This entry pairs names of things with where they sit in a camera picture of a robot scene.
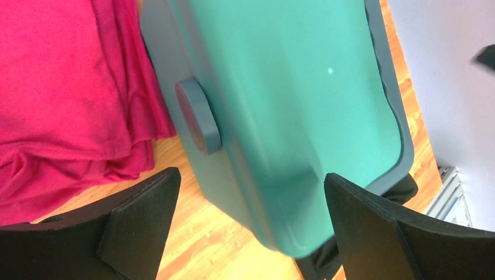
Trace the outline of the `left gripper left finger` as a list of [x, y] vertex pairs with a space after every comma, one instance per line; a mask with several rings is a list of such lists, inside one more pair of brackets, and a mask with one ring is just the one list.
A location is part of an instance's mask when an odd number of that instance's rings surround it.
[[180, 184], [169, 167], [39, 223], [1, 227], [1, 278], [155, 279]]

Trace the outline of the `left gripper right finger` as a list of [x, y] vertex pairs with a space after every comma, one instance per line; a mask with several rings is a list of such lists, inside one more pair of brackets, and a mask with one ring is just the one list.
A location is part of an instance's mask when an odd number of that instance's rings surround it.
[[418, 213], [329, 173], [327, 207], [347, 279], [493, 279], [494, 233]]

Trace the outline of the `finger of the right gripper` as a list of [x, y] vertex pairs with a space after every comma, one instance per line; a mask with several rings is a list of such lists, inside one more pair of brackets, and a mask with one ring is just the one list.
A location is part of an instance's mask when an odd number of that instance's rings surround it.
[[495, 45], [487, 45], [483, 47], [474, 57], [473, 63], [476, 65], [480, 65], [489, 69], [491, 71], [495, 71]]

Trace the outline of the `teal medicine box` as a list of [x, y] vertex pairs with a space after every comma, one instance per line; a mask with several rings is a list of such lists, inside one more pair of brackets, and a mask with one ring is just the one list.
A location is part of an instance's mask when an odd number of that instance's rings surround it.
[[412, 168], [379, 1], [145, 1], [140, 27], [204, 196], [268, 249], [333, 236], [328, 173], [381, 195]]

